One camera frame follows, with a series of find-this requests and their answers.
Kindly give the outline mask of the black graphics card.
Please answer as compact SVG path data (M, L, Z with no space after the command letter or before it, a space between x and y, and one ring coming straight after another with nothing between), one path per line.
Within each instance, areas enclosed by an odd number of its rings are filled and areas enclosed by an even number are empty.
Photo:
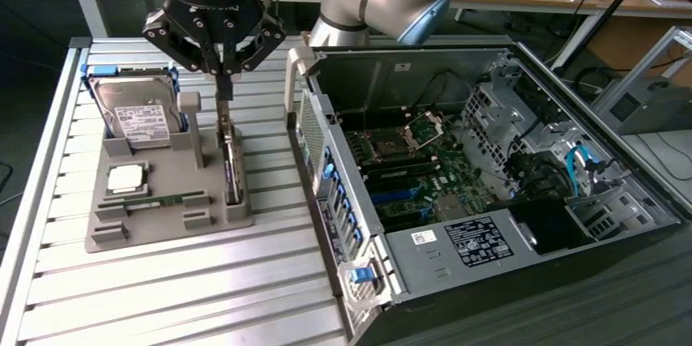
M229 101L217 94L218 134L225 161L226 174L226 203L241 204L243 201L243 186L238 170L237 132L233 123Z

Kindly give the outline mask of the hard disk in blue carrier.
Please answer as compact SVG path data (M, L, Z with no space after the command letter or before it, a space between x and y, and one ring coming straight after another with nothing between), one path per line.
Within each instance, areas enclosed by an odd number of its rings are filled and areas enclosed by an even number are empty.
M169 147L173 135L187 130L186 115L178 108L177 67L85 65L82 71L107 137L125 138L135 150Z

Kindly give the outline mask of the CPU socket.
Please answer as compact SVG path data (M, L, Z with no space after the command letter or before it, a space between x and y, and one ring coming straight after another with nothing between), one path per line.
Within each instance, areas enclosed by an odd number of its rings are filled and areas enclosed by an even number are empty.
M370 132L370 145L381 160L402 160L417 154L398 128L374 129Z

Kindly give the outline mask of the metal socket cover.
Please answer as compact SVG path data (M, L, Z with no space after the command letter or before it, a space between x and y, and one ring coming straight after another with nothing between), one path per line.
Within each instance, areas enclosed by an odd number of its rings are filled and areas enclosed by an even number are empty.
M405 127L403 138L413 149L419 151L445 134L443 119L433 112L422 113Z

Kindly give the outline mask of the black installed RAM module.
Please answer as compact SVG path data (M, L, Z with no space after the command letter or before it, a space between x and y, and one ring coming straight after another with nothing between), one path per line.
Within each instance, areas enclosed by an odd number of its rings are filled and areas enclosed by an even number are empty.
M363 181L387 182L395 179L410 179L434 174L442 168L439 161L413 160L395 161L391 164L377 164L362 168Z

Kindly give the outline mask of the green RAM stick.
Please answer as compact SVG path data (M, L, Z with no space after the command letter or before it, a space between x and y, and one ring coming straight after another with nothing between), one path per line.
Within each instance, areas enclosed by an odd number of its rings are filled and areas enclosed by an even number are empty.
M182 204L182 195L169 195L142 199L130 199L123 202L123 206L127 210L173 207Z

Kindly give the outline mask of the perforated metal drive cage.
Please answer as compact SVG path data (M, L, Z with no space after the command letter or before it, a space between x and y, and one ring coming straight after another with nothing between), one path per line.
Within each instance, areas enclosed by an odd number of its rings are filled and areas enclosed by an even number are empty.
M465 128L481 149L506 160L514 152L542 152L578 133L575 121L549 95L523 62L502 56L475 87Z

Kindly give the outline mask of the grey parts rack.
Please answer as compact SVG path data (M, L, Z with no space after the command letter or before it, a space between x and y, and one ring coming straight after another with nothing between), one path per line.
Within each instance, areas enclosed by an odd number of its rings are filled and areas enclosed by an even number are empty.
M218 122L210 128L198 124L202 110L198 93L181 93L178 107L187 116L189 129L173 135L169 147L135 150L125 138L102 141L85 238L85 248L90 253L242 229L255 222L237 128L243 201L229 205ZM109 194L106 187L111 167L130 164L139 164L146 169L143 187L135 192ZM130 199L169 195L182 195L183 204L137 210L127 210L123 206Z

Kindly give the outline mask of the grey chipset heat sink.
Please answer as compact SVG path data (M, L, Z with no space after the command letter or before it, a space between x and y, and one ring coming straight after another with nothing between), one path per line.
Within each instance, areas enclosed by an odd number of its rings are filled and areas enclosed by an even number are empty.
M434 208L441 220L457 220L470 216L458 194L446 194L434 201Z

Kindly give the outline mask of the blue case latch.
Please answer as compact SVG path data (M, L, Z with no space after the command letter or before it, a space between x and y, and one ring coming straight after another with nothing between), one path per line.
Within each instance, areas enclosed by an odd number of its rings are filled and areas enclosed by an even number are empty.
M347 271L347 279L354 284L373 282L378 278L373 267L357 267Z

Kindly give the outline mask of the grey power supply unit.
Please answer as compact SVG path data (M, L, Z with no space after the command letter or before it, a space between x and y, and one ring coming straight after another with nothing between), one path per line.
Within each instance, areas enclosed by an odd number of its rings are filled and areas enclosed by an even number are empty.
M406 291L437 293L538 263L507 209L387 234Z

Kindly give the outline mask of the grey box appliance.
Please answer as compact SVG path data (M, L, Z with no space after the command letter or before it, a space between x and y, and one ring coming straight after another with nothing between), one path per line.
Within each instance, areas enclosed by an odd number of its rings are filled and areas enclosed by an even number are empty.
M594 111L619 135L692 130L692 88L661 76L615 83Z

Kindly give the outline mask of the open black PC case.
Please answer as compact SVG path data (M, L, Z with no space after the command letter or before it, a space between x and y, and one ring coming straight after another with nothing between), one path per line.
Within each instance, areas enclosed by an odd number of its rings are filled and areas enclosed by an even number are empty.
M542 152L497 159L465 128L478 82L518 58L575 121L578 133ZM287 61L291 141L349 346L658 343L658 324L692 309L692 192L666 173L681 133L617 134L530 49L506 38L454 45L299 47ZM539 260L437 293L406 291L346 132L442 119ZM599 241L569 198L622 187L657 226ZM354 284L347 271L373 267Z

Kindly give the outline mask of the aluminium profile frame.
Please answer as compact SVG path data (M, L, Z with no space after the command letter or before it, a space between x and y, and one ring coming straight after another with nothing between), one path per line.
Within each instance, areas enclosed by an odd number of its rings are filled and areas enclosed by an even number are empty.
M638 65L615 83L625 87L639 79L661 76L677 85L692 88L685 85L685 81L678 77L690 66L692 66L692 28L673 27Z

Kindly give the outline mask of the metal disk bay bracket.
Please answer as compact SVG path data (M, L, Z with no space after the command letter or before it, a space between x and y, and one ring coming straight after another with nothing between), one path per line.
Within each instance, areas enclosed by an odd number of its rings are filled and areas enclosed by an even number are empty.
M599 241L657 226L653 215L622 187L569 198L567 204L589 234Z

